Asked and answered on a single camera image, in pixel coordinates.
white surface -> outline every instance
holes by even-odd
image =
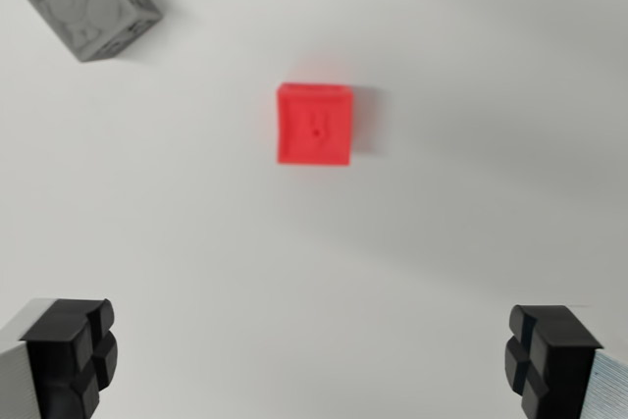
[[[626,0],[157,1],[80,65],[0,0],[0,319],[112,299],[99,419],[519,419],[513,304],[628,339]],[[275,164],[286,79],[370,87],[349,169]]]

